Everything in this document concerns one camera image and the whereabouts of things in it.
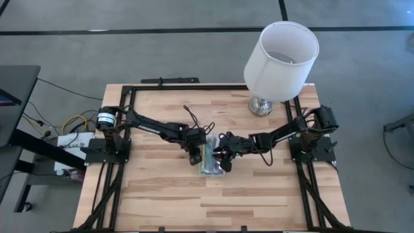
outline gray carpet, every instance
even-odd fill
[[[414,25],[414,3],[409,0],[285,2],[289,19],[309,27]],[[276,0],[11,0],[0,18],[0,30],[261,27],[279,20]],[[340,124],[331,137],[339,142],[335,152],[351,223],[361,229],[411,232],[414,197],[408,185],[414,184],[414,171],[391,160],[382,142],[382,126],[414,113],[413,32],[315,34],[320,55],[307,82],[316,84],[321,103],[334,109]],[[0,36],[0,64],[40,65],[40,78],[96,97],[102,97],[107,83],[138,83],[159,76],[243,82],[243,69],[258,36],[258,32]],[[30,100],[53,124],[101,105],[41,82]],[[37,117],[30,106],[26,112]],[[19,127],[36,134],[25,122]],[[386,138],[395,157],[414,167],[414,146],[406,131]],[[0,232],[70,229],[81,186],[33,188],[29,201],[35,209],[15,214],[24,176],[13,177],[0,206]]]

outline wire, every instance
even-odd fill
[[[72,117],[70,117],[69,119],[67,119],[67,120],[65,121],[65,123],[63,123],[62,128],[61,128],[61,134],[62,134],[62,135],[64,135],[64,134],[65,134],[65,128],[66,128],[66,126],[67,126],[68,122],[70,122],[71,120],[76,120],[77,118],[81,118],[81,119],[83,119],[83,123],[84,123],[85,125],[83,126],[82,131],[85,131],[86,126],[87,126],[87,124],[88,124],[88,121],[86,120],[86,118],[85,118],[84,116],[82,116],[82,115],[76,115],[76,116],[72,116]]]
[[[58,147],[60,147],[61,149],[65,149],[66,147],[68,147],[69,145],[71,145],[72,142],[74,142],[78,138],[78,136],[79,136],[79,132],[77,131],[75,138],[72,139],[70,143],[66,144],[66,146],[58,146]]]
[[[201,127],[199,126],[199,120],[197,119],[197,117],[190,111],[188,106],[183,105],[182,107],[190,114],[191,118],[194,121],[194,126],[191,127],[190,129],[194,129],[195,127],[200,129]],[[204,134],[205,135],[209,134],[213,130],[214,126],[215,126],[215,122],[210,123],[208,126],[204,126],[203,127],[204,132],[205,132]]]
[[[101,176],[102,176],[102,172],[103,172],[103,170],[104,170],[104,166],[105,166],[105,163],[103,162],[103,163],[102,163],[102,166],[101,166],[101,170],[99,171],[98,183],[96,184],[96,190],[95,190],[95,196],[93,197],[93,202],[92,202],[92,212],[91,212],[92,214],[93,214],[93,210],[94,210],[94,208],[95,208],[96,197],[97,197],[97,195],[98,195],[99,185],[100,185],[100,183],[101,183]]]
[[[68,90],[68,89],[66,89],[66,88],[60,87],[60,86],[58,86],[58,85],[56,85],[56,84],[53,84],[53,83],[48,82],[48,81],[46,81],[46,80],[43,80],[43,79],[41,79],[41,78],[38,78],[38,80],[40,80],[40,81],[42,81],[42,82],[45,82],[45,83],[47,83],[47,84],[49,84],[49,85],[52,85],[52,86],[54,86],[54,87],[60,88],[60,89],[62,89],[62,90],[64,90],[64,91],[67,91],[67,92],[69,92],[69,93],[76,94],[76,95],[78,95],[78,96],[82,96],[82,97],[85,97],[85,98],[90,98],[90,99],[93,99],[93,100],[103,100],[103,99],[101,99],[101,98],[96,98],[96,97],[91,97],[91,96],[87,96],[87,95],[84,95],[84,94],[79,94],[79,93],[76,93],[76,92],[74,92],[74,91],[71,91],[71,90]]]
[[[36,123],[38,123],[38,124],[44,124],[45,126],[48,126],[48,124],[46,124],[46,123],[44,123],[43,121],[41,121],[41,120],[36,120],[35,118],[33,118],[33,117],[31,117],[31,116],[29,116],[29,115],[27,115],[26,113],[23,113],[27,118],[29,118],[29,119],[31,119],[31,120],[33,120],[33,121],[35,121]]]
[[[33,124],[26,116],[21,116],[24,118],[40,135],[45,136],[45,132],[37,125]]]
[[[92,118],[95,116],[95,115],[97,115],[98,113],[95,113],[95,114],[93,114],[89,119],[88,119],[88,122],[92,122],[94,125],[96,125],[96,122],[94,121],[94,120],[92,120]],[[75,130],[76,129],[78,129],[81,125],[83,124],[83,122],[81,122],[81,123],[79,123],[79,124],[77,124],[76,126],[74,126],[70,131],[69,131],[69,133],[74,133],[75,132]],[[93,132],[93,130],[92,131],[90,131],[89,130],[89,126],[87,125],[87,131],[88,132]]]
[[[34,110],[38,113],[38,115],[40,116],[40,118],[42,118],[46,123],[48,123],[48,126],[50,126],[50,127],[52,127],[52,128],[54,128],[54,131],[59,135],[59,133],[58,133],[58,130],[56,129],[56,126],[53,126],[53,124],[52,123],[50,123],[48,120],[46,120],[43,116],[42,116],[42,114],[40,114],[40,112],[39,112],[39,110],[37,109],[37,107],[32,103],[32,102],[30,102],[30,101],[28,101],[28,103],[30,103],[32,106],[33,106],[33,108],[34,108]]]
[[[289,106],[291,107],[291,108],[296,108],[296,106],[294,106],[294,105],[291,105],[291,104],[289,104]],[[308,107],[301,107],[300,109],[302,109],[303,111],[302,111],[302,115],[304,115],[305,114],[305,112],[306,112],[306,110],[308,110]]]
[[[3,181],[3,179],[5,179],[5,178],[7,178],[7,177],[9,177],[9,176],[11,176],[11,175],[14,175],[14,174],[19,174],[19,173],[26,173],[26,172],[12,172],[12,173],[10,173],[10,174],[8,174],[8,175],[5,175],[5,176],[3,176],[2,178],[0,178],[0,183],[1,183],[1,181]],[[47,175],[53,175],[53,176],[58,176],[58,175],[56,175],[56,174],[35,174],[35,173],[28,173],[28,174],[31,174],[31,175],[36,175],[36,176],[47,176]]]
[[[384,140],[384,146],[386,147],[386,149],[387,149],[387,152],[388,152],[388,155],[396,162],[396,163],[398,163],[399,165],[401,165],[401,166],[403,166],[403,167],[405,167],[405,168],[407,168],[407,169],[410,169],[410,170],[414,170],[414,168],[410,168],[409,166],[406,166],[406,165],[404,165],[404,164],[402,164],[401,162],[399,162],[398,160],[396,160],[396,158],[394,158],[394,156],[391,154],[391,152],[389,151],[389,149],[388,149],[388,146],[387,146],[387,142],[386,142],[386,129],[384,128],[384,130],[383,130],[383,132],[382,132],[382,139]]]
[[[274,138],[274,136],[275,136],[275,135],[273,135],[273,137],[270,139],[270,145],[272,145],[272,144],[273,144],[273,138]],[[258,148],[257,148],[257,146],[254,144],[254,142],[250,142],[250,143],[251,143],[251,146],[252,146],[252,151],[253,151],[253,152],[256,152],[256,153],[258,153],[258,154],[260,154],[260,157],[263,159],[263,162],[265,162],[265,164],[266,164],[267,166],[271,166],[271,165],[273,165],[273,152],[272,152],[273,148],[271,148],[271,149],[270,149],[270,163],[269,163],[269,162],[267,162],[267,161],[266,161],[265,156],[263,156],[263,154],[262,154],[261,152],[259,152],[259,149],[258,149]]]
[[[92,118],[93,118],[93,116],[94,115],[97,115],[98,114],[98,111],[97,110],[95,110],[95,109],[90,109],[90,110],[86,110],[86,111],[84,111],[84,112],[82,112],[82,113],[80,113],[79,115],[84,115],[84,114],[86,114],[86,113],[88,113],[88,112],[96,112],[95,114],[93,114],[91,117],[90,117],[90,119],[89,120],[91,120],[91,122],[94,122],[95,124],[96,124],[96,122],[95,121],[93,121],[92,120]],[[66,124],[66,126],[69,126],[70,124],[72,124],[73,122],[75,122],[76,121],[76,119],[77,118],[74,118],[74,119],[72,119],[72,120],[70,120],[67,124]]]

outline black cable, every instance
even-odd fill
[[[291,105],[291,104],[289,104],[289,106],[291,107],[291,108],[296,108],[296,106],[294,106],[294,105]],[[305,114],[305,112],[306,112],[306,110],[308,110],[308,107],[301,107],[300,109],[302,109],[303,111],[302,111],[302,115],[304,115]]]
[[[274,136],[275,136],[275,135],[273,135],[273,137],[270,139],[270,145],[272,145],[272,143],[273,143],[273,138],[274,138]],[[259,149],[258,149],[258,148],[257,148],[257,146],[254,144],[254,142],[250,142],[250,143],[251,143],[252,151],[253,151],[253,152],[258,153],[258,154],[260,155],[260,157],[263,159],[263,162],[265,162],[265,164],[266,164],[267,166],[271,166],[271,165],[273,165],[273,152],[272,152],[273,148],[271,148],[271,149],[270,149],[270,163],[268,163],[268,162],[266,161],[266,159],[265,159],[265,156],[263,156],[263,154],[259,152]]]
[[[58,135],[60,135],[59,133],[58,133],[58,130],[56,129],[56,126],[53,126],[53,124],[52,123],[50,123],[48,120],[46,120],[43,116],[42,116],[42,114],[40,114],[40,112],[38,111],[38,109],[37,109],[37,107],[32,103],[32,102],[30,102],[30,101],[28,101],[28,103],[30,103],[32,106],[33,106],[33,108],[34,108],[34,110],[38,113],[38,115],[40,116],[40,118],[42,118],[46,123],[48,123],[49,124],[49,126],[50,127],[52,127],[53,129],[54,129],[54,131],[58,134]]]
[[[191,127],[190,129],[194,129],[195,127],[197,127],[197,128],[200,129],[201,127],[199,126],[199,120],[197,119],[197,117],[190,111],[190,109],[188,108],[188,106],[183,105],[182,107],[190,114],[191,118],[194,121],[194,126]],[[209,134],[213,130],[214,126],[215,126],[215,122],[210,123],[208,126],[204,126],[203,127],[203,129],[205,131],[204,134],[205,135]]]
[[[25,117],[22,117],[23,119],[25,119],[27,122],[28,122],[28,124],[30,124],[30,126],[32,126],[32,128],[34,128],[40,135],[42,135],[42,136],[44,136],[43,134],[42,134],[42,132],[40,132],[38,129],[36,129],[36,127],[34,127],[33,125],[32,125],[32,123],[27,119],[27,118],[25,118]]]
[[[78,96],[82,96],[82,97],[85,97],[85,98],[90,98],[90,99],[93,99],[93,100],[103,100],[103,99],[101,99],[101,98],[96,98],[96,97],[91,97],[91,96],[87,96],[87,95],[84,95],[84,94],[79,94],[79,93],[76,93],[76,92],[74,92],[74,91],[71,91],[71,90],[68,90],[68,89],[66,89],[66,88],[60,87],[60,86],[58,86],[58,85],[56,85],[56,84],[53,84],[53,83],[48,82],[48,81],[46,81],[46,80],[43,80],[43,79],[41,79],[41,78],[38,78],[38,80],[40,80],[40,81],[42,81],[42,82],[45,82],[45,83],[47,83],[47,84],[50,84],[50,85],[52,85],[52,86],[54,86],[54,87],[60,88],[60,89],[62,89],[62,90],[64,90],[64,91],[67,91],[67,92],[69,92],[69,93],[76,94],[76,95],[78,95]]]
[[[104,171],[104,166],[105,166],[105,163],[103,162],[103,163],[102,163],[102,166],[101,166],[101,170],[99,171],[98,183],[96,184],[95,195],[94,195],[94,197],[93,197],[93,202],[92,202],[92,213],[91,213],[91,214],[93,214],[93,210],[94,210],[94,208],[95,208],[96,197],[97,197],[97,195],[98,195],[99,185],[100,185],[100,183],[101,183],[101,176],[102,176],[102,172]]]
[[[95,113],[95,114],[93,114],[86,122],[88,123],[88,122],[92,122],[94,125],[96,125],[96,122],[95,121],[93,121],[92,120],[92,118],[95,116],[95,115],[97,115],[98,113]],[[70,131],[69,131],[69,133],[74,133],[80,126],[82,126],[82,125],[84,125],[84,122],[81,122],[81,123],[79,123],[79,124],[77,124],[76,126],[74,126]]]
[[[386,129],[384,128],[384,130],[383,130],[383,132],[382,132],[382,139],[384,140],[384,146],[386,147],[386,149],[387,149],[387,152],[388,152],[388,155],[396,162],[396,163],[398,163],[399,165],[401,165],[401,166],[403,166],[403,167],[405,167],[405,168],[407,168],[407,169],[410,169],[410,170],[414,170],[414,168],[410,168],[409,166],[406,166],[406,165],[404,165],[404,164],[402,164],[401,162],[399,162],[398,160],[396,160],[396,158],[394,158],[394,156],[391,154],[391,152],[389,151],[389,149],[388,149],[388,146],[387,146],[387,142],[386,142]]]
[[[48,124],[46,124],[46,123],[44,123],[43,121],[41,121],[41,120],[37,120],[37,119],[35,119],[35,118],[33,118],[33,117],[31,117],[31,116],[29,116],[29,115],[27,115],[26,113],[23,113],[27,118],[29,118],[29,119],[31,119],[31,120],[33,120],[33,121],[35,121],[36,123],[38,123],[38,124],[43,124],[43,125],[45,125],[45,126],[49,126]]]
[[[65,149],[66,147],[68,147],[69,145],[71,145],[72,142],[74,142],[78,138],[78,136],[79,136],[79,131],[76,131],[76,136],[75,136],[74,139],[71,140],[70,143],[68,143],[66,146],[58,146],[58,147],[61,148],[61,149]]]
[[[96,113],[94,113],[94,114],[90,117],[90,119],[91,119],[91,118],[93,118],[93,116],[94,116],[94,115],[97,115],[97,114],[98,114],[98,110],[95,110],[95,109],[90,109],[90,110],[86,110],[86,111],[84,111],[84,112],[82,112],[82,113],[80,113],[80,114],[78,114],[78,115],[83,116],[84,114],[89,113],[89,112],[92,112],[92,111],[93,111],[93,112],[96,112]],[[66,124],[66,126],[68,126],[68,125],[70,125],[71,123],[75,122],[77,119],[78,119],[78,118],[72,119],[71,121],[69,121],[69,122]]]
[[[12,172],[12,173],[10,173],[10,174],[8,174],[8,175],[5,175],[5,176],[3,176],[2,178],[0,178],[0,183],[1,183],[1,181],[3,181],[3,179],[4,178],[7,178],[7,177],[9,177],[9,176],[11,176],[11,175],[14,175],[14,174],[19,174],[19,173],[26,173],[26,172]],[[36,175],[36,176],[47,176],[47,175],[53,175],[53,176],[58,176],[58,175],[56,175],[56,174],[35,174],[35,173],[28,173],[28,174],[31,174],[31,175]]]

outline butcher block tabletop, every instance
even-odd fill
[[[109,84],[102,106],[119,105],[122,86]],[[244,90],[137,91],[134,109],[161,122],[192,126],[193,120],[182,107],[187,105],[199,119],[200,126],[215,122],[211,133],[216,135],[231,131],[247,137],[250,133],[273,131],[287,123],[283,104],[275,102],[271,114],[259,118],[249,112],[249,98],[249,91]],[[312,84],[303,87],[299,98],[302,107],[320,105]],[[96,136],[103,138],[99,132]],[[273,149],[273,166],[267,166],[259,155],[245,155],[233,160],[232,171],[224,177],[200,176],[199,167],[190,166],[188,154],[178,144],[165,142],[158,135],[131,129],[131,140],[115,231],[147,231],[159,227],[176,231],[240,230],[241,226],[247,226],[248,230],[307,229],[296,165],[290,159],[287,140]],[[87,168],[74,227],[80,226],[91,214],[101,165],[92,164]],[[326,162],[314,162],[314,167],[322,200],[342,223],[349,225],[336,170]],[[101,198],[106,168],[96,203]],[[309,199],[313,223],[317,226],[314,202],[310,196]],[[108,202],[103,227],[108,227],[111,205],[112,200]]]

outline table leg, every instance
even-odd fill
[[[37,139],[32,135],[25,133],[19,129],[13,132],[10,143],[14,146],[21,146],[22,148],[49,157],[50,159],[60,162],[64,165],[86,171],[85,161],[63,149],[53,146],[44,140]]]
[[[25,184],[25,189],[20,193],[19,199],[17,200],[16,207],[14,208],[15,213],[22,213],[25,208],[25,203],[27,200],[28,193],[32,186],[30,184]]]
[[[31,162],[18,160],[16,167],[14,169],[19,172],[32,173],[33,167],[34,164],[32,164]]]

